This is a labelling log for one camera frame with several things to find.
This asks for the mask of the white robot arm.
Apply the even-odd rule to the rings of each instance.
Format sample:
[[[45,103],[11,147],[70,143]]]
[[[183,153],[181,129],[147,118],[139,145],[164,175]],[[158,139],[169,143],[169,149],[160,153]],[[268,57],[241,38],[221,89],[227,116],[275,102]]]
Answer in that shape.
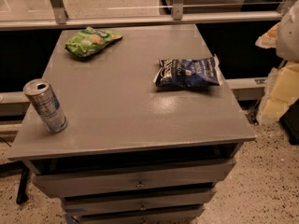
[[[275,49],[278,57],[299,62],[299,0],[281,21],[259,36],[255,45],[262,49]]]

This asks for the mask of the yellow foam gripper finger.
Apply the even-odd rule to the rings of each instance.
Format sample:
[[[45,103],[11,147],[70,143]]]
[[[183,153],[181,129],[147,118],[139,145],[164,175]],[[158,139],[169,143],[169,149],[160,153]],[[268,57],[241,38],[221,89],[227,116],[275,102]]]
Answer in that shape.
[[[276,47],[276,40],[278,36],[279,23],[271,27],[262,36],[259,36],[255,42],[255,45],[262,49],[274,49]]]

